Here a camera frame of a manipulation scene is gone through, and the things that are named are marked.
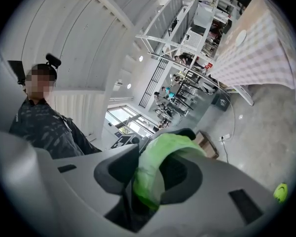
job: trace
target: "black cable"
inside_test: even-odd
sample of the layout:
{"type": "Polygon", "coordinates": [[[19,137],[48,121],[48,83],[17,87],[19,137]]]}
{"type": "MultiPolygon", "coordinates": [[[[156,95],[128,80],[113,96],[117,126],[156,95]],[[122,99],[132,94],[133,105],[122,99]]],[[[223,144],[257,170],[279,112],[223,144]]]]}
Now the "black cable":
{"type": "Polygon", "coordinates": [[[227,154],[227,151],[226,151],[226,148],[225,148],[225,143],[223,142],[223,137],[222,137],[222,145],[223,145],[223,149],[225,150],[225,153],[226,153],[227,163],[229,164],[228,154],[227,154]]]}

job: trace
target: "cardboard box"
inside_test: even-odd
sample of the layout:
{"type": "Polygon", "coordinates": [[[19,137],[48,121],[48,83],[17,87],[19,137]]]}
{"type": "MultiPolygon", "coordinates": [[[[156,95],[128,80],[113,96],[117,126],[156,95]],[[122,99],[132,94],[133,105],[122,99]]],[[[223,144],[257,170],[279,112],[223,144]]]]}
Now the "cardboard box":
{"type": "Polygon", "coordinates": [[[198,131],[194,142],[199,145],[206,153],[206,157],[216,159],[219,154],[216,148],[211,144],[206,135],[198,131]]]}

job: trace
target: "power outlet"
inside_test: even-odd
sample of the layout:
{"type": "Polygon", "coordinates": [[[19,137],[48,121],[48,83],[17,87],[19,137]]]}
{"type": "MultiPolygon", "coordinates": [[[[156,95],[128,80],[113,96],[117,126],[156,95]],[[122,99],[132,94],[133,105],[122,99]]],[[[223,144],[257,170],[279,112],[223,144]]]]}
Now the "power outlet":
{"type": "Polygon", "coordinates": [[[230,134],[226,134],[223,137],[219,137],[218,141],[228,140],[228,139],[230,139],[230,134]]]}

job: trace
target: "window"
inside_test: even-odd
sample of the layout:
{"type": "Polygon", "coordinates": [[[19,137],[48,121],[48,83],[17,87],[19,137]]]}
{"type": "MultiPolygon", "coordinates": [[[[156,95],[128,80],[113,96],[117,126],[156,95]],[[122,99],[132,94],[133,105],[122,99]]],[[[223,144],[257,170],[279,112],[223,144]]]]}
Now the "window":
{"type": "Polygon", "coordinates": [[[141,137],[154,134],[154,124],[127,106],[108,109],[105,118],[123,134],[137,133],[141,137]]]}

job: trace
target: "green cloth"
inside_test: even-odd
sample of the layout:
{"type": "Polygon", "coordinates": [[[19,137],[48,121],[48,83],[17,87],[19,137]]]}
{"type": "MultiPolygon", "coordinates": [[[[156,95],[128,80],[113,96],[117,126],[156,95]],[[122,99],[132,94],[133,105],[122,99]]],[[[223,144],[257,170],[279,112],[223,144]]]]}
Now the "green cloth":
{"type": "Polygon", "coordinates": [[[205,156],[203,149],[186,136],[164,133],[148,144],[139,158],[133,184],[134,193],[143,204],[154,210],[159,207],[159,201],[152,197],[152,187],[164,159],[171,153],[191,150],[205,156]]]}

